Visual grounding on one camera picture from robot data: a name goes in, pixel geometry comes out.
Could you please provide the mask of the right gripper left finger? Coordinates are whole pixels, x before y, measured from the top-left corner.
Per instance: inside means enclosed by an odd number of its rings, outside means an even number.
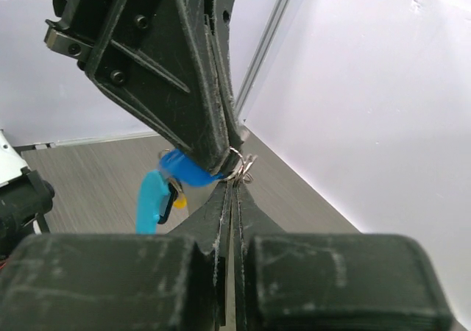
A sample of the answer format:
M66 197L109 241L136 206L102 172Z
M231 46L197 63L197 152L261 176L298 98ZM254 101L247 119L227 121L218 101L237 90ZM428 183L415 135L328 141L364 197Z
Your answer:
M166 234L25 238L1 272L3 330L218 330L233 186Z

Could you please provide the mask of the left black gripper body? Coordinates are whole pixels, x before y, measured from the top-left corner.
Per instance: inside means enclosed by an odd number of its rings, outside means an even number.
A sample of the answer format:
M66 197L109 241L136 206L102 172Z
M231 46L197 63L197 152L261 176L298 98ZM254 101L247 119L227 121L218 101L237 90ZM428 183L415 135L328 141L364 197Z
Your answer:
M59 21L50 21L47 47L77 60L83 70L147 67L147 0L53 0Z

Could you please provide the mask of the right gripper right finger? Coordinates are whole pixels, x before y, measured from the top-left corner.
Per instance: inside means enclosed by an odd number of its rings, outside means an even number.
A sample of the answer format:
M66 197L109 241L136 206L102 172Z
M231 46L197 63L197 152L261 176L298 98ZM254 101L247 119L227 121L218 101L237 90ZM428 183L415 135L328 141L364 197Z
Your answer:
M395 234L289 233L233 190L238 330L451 330L422 246Z

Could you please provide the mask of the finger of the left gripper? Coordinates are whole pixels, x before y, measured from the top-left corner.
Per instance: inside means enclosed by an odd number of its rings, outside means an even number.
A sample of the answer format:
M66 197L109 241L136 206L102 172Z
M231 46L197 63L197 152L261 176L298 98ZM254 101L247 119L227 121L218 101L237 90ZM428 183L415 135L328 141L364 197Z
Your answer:
M208 119L215 126L216 141L208 153L208 171L232 171L238 162L235 150L244 143L237 119L230 80L229 32L235 0L202 0L202 32L210 86Z
M202 0L147 0L147 36L141 51L145 68L85 73L106 97L206 170L216 141L215 126L208 119Z

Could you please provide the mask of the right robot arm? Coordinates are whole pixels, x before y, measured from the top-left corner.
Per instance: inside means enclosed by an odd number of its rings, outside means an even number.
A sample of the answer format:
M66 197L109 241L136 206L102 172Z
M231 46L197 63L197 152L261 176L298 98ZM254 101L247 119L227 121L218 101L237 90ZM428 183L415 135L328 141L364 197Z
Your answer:
M51 234L53 187L1 141L3 330L451 330L402 235L291 234L254 202L252 155L211 177L176 151L143 179L133 235Z

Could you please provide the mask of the large silver keyring with keys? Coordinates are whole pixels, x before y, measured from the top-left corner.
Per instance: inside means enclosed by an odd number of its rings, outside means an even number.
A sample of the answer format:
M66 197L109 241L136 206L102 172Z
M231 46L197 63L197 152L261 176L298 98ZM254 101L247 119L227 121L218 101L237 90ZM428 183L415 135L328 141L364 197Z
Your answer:
M209 174L178 149L165 150L159 154L157 168L148 172L138 192L135 231L151 235L157 227L168 221L172 208L184 208L187 198L184 187L201 188L220 180L252 181L250 168L257 159L253 154L246 157L231 148L238 162L229 174Z

